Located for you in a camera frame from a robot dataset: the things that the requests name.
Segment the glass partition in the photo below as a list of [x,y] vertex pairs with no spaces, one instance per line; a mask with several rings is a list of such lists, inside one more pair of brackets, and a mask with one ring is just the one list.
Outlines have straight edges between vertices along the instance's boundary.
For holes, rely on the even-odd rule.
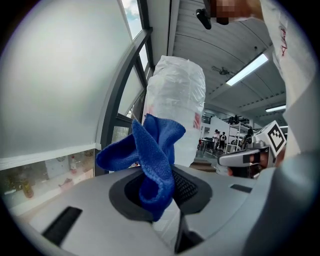
[[94,150],[0,171],[0,194],[14,216],[29,219],[48,201],[94,176]]

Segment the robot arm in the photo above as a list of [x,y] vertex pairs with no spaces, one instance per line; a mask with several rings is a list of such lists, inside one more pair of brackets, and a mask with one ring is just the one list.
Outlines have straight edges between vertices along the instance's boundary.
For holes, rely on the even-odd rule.
[[221,155],[218,164],[227,167],[251,167],[259,165],[262,154],[267,154],[267,164],[264,167],[274,167],[276,158],[286,143],[277,121],[273,121],[252,137],[249,149]]

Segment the black stripe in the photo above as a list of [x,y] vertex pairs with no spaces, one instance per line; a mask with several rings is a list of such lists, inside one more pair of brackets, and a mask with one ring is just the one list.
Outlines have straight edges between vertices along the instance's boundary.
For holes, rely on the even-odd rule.
[[42,235],[56,246],[60,246],[81,213],[81,209],[67,207]]

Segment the window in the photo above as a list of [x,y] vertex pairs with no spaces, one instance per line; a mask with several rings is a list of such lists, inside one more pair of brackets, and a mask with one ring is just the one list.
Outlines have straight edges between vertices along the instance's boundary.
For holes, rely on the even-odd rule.
[[[122,0],[122,4],[125,11],[126,19],[129,24],[132,39],[134,39],[142,30],[137,0]],[[145,70],[148,63],[147,51],[145,46],[141,48],[139,54],[142,62],[142,67]]]
[[118,113],[126,116],[143,91],[136,68],[133,67],[123,90]]
[[47,201],[94,176],[94,150],[0,171],[0,193],[10,213],[28,220]]
[[128,133],[129,133],[128,127],[115,126],[113,129],[112,143],[121,141],[122,139],[128,136]]

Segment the white sleeve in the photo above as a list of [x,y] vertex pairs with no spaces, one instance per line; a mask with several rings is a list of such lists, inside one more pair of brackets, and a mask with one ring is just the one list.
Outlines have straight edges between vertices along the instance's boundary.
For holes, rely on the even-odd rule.
[[[272,0],[260,0],[263,19],[274,46],[273,61],[286,90],[286,113],[313,81],[318,63],[302,30],[291,16]],[[300,147],[289,125],[285,157],[299,154]]]

